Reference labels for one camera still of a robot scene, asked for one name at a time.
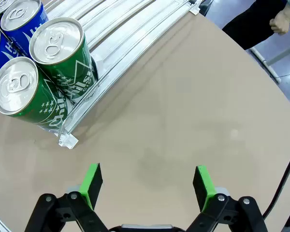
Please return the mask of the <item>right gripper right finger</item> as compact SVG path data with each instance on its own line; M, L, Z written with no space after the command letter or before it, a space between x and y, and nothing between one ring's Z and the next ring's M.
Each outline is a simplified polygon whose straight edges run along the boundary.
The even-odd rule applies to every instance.
M196 167L193 187L200 213L186 231L213 232L218 224L228 225L231 232L268 231L256 200L244 196L236 201L218 193L205 166Z

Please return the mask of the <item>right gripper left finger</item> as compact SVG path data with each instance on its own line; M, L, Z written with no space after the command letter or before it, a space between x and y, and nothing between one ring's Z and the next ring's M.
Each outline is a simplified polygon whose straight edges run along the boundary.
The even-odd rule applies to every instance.
M94 208L103 179L99 163L91 164L78 191L60 198L41 195L32 211L26 232L60 232L66 222L75 221L82 232L109 231Z

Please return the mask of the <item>person's left hand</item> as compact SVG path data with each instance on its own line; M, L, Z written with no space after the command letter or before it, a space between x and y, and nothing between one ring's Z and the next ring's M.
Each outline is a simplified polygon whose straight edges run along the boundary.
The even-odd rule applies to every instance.
M277 13L277 15L270 20L269 25L274 33L279 35L286 34L290 28L290 4L287 3L285 7Z

